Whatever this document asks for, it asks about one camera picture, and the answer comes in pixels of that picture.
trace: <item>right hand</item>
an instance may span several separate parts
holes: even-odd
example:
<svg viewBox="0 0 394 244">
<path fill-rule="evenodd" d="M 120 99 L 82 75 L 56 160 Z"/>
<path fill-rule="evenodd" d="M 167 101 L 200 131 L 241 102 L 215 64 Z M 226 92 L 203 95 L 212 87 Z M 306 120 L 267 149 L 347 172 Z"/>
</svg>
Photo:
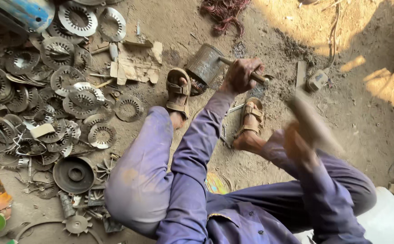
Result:
<svg viewBox="0 0 394 244">
<path fill-rule="evenodd" d="M 264 70 L 265 66 L 259 58 L 236 59 L 230 65 L 220 91 L 237 96 L 251 90 L 256 85 L 256 81 L 250 78 L 251 73 L 256 71 L 260 75 Z"/>
</svg>

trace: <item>bare foot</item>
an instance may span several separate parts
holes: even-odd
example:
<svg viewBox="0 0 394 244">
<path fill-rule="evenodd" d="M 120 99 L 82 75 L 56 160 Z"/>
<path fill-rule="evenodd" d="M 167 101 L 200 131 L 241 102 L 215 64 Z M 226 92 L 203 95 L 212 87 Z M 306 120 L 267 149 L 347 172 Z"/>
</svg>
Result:
<svg viewBox="0 0 394 244">
<path fill-rule="evenodd" d="M 246 106 L 257 108 L 253 102 L 247 103 Z M 259 125 L 259 121 L 254 115 L 248 114 L 244 117 L 244 125 Z M 255 131 L 245 130 L 233 141 L 233 147 L 237 150 L 259 154 L 265 143 L 266 141 L 260 138 Z"/>
<path fill-rule="evenodd" d="M 186 79 L 183 77 L 180 77 L 177 82 L 174 81 L 170 81 L 170 82 L 176 83 L 178 86 L 186 86 L 187 84 Z M 178 94 L 171 91 L 168 92 L 168 101 L 178 105 L 184 105 L 186 102 L 186 97 L 187 96 L 183 94 Z M 172 121 L 172 127 L 174 129 L 182 128 L 183 122 L 185 121 L 185 118 L 183 117 L 182 113 L 178 111 L 171 111 L 170 119 Z"/>
</svg>

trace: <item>metal cylinder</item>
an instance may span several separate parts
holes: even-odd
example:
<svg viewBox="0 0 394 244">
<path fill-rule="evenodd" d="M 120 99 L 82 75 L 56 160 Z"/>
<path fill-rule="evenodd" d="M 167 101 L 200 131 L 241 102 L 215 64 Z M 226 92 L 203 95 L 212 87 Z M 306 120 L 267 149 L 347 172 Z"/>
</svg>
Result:
<svg viewBox="0 0 394 244">
<path fill-rule="evenodd" d="M 219 59 L 220 56 L 224 57 L 224 54 L 216 47 L 205 43 L 188 62 L 185 70 L 191 78 L 210 85 L 226 65 Z"/>
</svg>

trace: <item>brown sandal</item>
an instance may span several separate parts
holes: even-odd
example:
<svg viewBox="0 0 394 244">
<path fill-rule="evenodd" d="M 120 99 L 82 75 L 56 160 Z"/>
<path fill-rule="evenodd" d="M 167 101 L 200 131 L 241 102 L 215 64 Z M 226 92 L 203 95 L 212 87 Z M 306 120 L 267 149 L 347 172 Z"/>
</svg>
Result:
<svg viewBox="0 0 394 244">
<path fill-rule="evenodd" d="M 247 104 L 249 102 L 253 102 L 257 108 L 250 108 Z M 248 114 L 254 115 L 256 119 L 259 121 L 258 125 L 244 125 L 245 116 Z M 251 97 L 246 102 L 244 107 L 242 108 L 242 119 L 241 126 L 239 127 L 238 132 L 235 135 L 235 138 L 238 138 L 239 135 L 246 130 L 254 131 L 257 135 L 260 133 L 260 129 L 263 128 L 263 116 L 265 113 L 263 112 L 262 102 L 257 97 Z"/>
<path fill-rule="evenodd" d="M 179 86 L 175 83 L 170 82 L 170 80 L 172 80 L 172 81 L 179 80 L 180 77 L 183 77 L 186 79 L 185 86 Z M 189 94 L 191 92 L 191 79 L 189 78 L 189 76 L 185 72 L 185 70 L 180 69 L 180 68 L 174 68 L 174 69 L 171 69 L 170 72 L 168 72 L 167 91 L 187 96 L 184 105 L 179 105 L 179 104 L 167 101 L 167 108 L 174 110 L 174 111 L 181 112 L 185 116 L 185 119 L 188 119 L 189 118 L 188 101 L 189 101 Z"/>
</svg>

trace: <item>man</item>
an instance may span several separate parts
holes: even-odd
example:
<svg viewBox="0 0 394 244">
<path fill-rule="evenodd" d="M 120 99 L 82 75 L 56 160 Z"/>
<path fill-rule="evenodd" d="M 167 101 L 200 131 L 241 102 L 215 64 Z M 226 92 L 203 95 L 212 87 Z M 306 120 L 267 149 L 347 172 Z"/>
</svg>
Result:
<svg viewBox="0 0 394 244">
<path fill-rule="evenodd" d="M 204 180 L 221 121 L 234 98 L 255 86 L 259 59 L 239 59 L 220 89 L 191 122 L 167 173 L 173 130 L 189 117 L 190 80 L 181 69 L 167 77 L 167 108 L 152 107 L 140 134 L 113 169 L 105 189 L 112 217 L 159 243 L 299 243 L 292 233 L 314 229 L 317 243 L 370 243 L 355 215 L 376 202 L 372 182 L 346 162 L 314 150 L 293 123 L 268 141 L 258 136 L 258 100 L 248 101 L 233 145 L 256 153 L 297 180 L 242 189 L 206 191 Z"/>
</svg>

